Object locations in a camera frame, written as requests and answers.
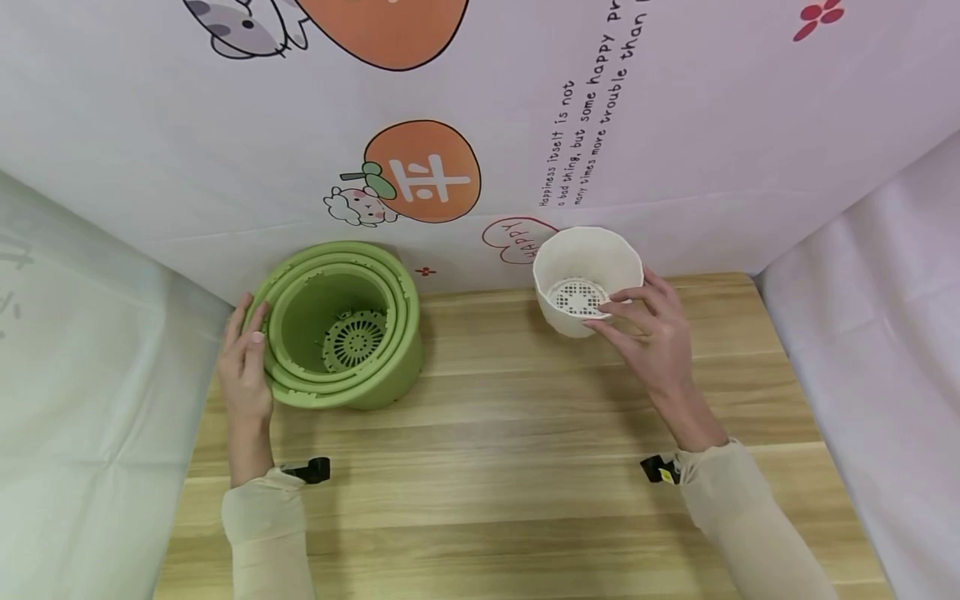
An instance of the black clamp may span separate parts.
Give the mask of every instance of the black clamp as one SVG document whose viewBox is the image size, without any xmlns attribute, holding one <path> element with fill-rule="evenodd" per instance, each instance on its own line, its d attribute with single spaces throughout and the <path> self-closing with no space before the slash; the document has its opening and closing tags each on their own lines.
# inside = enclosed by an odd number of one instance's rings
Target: black clamp
<svg viewBox="0 0 960 600">
<path fill-rule="evenodd" d="M 659 483 L 666 481 L 675 486 L 680 485 L 680 470 L 674 461 L 664 461 L 659 454 L 654 454 L 650 458 L 640 461 L 643 472 L 647 474 L 650 483 Z"/>
<path fill-rule="evenodd" d="M 330 459 L 325 456 L 311 458 L 305 467 L 288 467 L 284 465 L 280 468 L 284 473 L 293 475 L 303 480 L 308 486 L 323 483 L 330 478 Z"/>
</svg>

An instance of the red flower illustration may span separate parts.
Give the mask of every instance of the red flower illustration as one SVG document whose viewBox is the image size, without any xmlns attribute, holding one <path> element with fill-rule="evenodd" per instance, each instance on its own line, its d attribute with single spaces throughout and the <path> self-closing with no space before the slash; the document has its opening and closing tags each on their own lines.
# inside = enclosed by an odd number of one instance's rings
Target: red flower illustration
<svg viewBox="0 0 960 600">
<path fill-rule="evenodd" d="M 839 21 L 845 11 L 837 8 L 838 4 L 840 4 L 840 0 L 827 0 L 823 6 L 811 4 L 800 11 L 800 18 L 807 21 L 807 23 L 793 36 L 793 40 L 800 41 L 809 36 L 813 33 L 813 30 L 817 29 L 817 25 L 820 23 L 829 24 Z"/>
</svg>

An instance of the cartoon cat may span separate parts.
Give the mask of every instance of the cartoon cat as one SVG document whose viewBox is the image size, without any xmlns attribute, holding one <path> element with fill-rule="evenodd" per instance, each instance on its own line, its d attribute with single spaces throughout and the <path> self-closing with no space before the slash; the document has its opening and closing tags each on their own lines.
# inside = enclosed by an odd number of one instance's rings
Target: cartoon cat
<svg viewBox="0 0 960 600">
<path fill-rule="evenodd" d="M 393 223 L 397 217 L 369 186 L 362 190 L 334 186 L 330 196 L 324 198 L 324 204 L 331 217 L 356 227 L 375 228 L 381 223 Z"/>
<path fill-rule="evenodd" d="M 183 0 L 210 33 L 213 51 L 228 59 L 283 56 L 291 44 L 306 50 L 297 0 Z"/>
</svg>

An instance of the wood grain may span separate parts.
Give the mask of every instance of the wood grain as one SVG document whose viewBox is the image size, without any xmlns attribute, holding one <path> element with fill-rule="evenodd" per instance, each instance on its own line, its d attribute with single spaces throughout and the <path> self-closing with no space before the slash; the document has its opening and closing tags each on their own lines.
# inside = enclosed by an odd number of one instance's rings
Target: wood grain
<svg viewBox="0 0 960 600">
<path fill-rule="evenodd" d="M 674 283 L 698 383 L 841 597 L 889 598 L 751 281 Z M 603 340 L 557 335 L 527 290 L 423 299 L 421 333 L 422 378 L 393 407 L 276 408 L 279 463 L 333 461 L 333 479 L 303 493 L 318 597 L 737 597 L 677 489 L 637 466 L 672 440 Z M 208 400 L 158 599 L 230 598 L 215 383 Z"/>
</svg>

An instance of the white fabric wall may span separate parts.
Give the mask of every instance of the white fabric wall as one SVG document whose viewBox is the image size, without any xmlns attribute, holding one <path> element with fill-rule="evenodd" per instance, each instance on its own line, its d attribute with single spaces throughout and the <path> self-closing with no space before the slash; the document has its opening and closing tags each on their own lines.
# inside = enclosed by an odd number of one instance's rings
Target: white fabric wall
<svg viewBox="0 0 960 600">
<path fill-rule="evenodd" d="M 960 134 L 759 284 L 898 597 L 957 598 Z"/>
<path fill-rule="evenodd" d="M 615 229 L 666 274 L 757 273 L 960 130 L 956 0 L 841 0 L 833 22 L 805 20 L 812 0 L 299 1 L 309 16 L 289 0 L 5 3 L 0 169 L 236 301 L 336 239 L 397 250 L 424 292 L 527 285 L 522 249 L 573 225 Z M 445 7 L 462 21 L 408 18 Z M 241 13 L 252 29 L 225 16 Z M 226 58 L 231 39 L 272 56 Z M 438 54 L 388 70 L 422 41 Z M 384 200 L 395 219 L 363 195 L 363 223 L 343 220 L 353 196 L 334 187 L 364 183 L 340 175 L 418 119 L 468 146 L 405 130 L 375 153 L 384 173 L 436 154 L 466 177 L 472 152 L 482 186 Z M 442 205 L 459 218 L 424 222 Z M 490 230 L 515 217 L 536 220 Z"/>
<path fill-rule="evenodd" d="M 0 598 L 149 598 L 226 305 L 0 174 Z"/>
</svg>

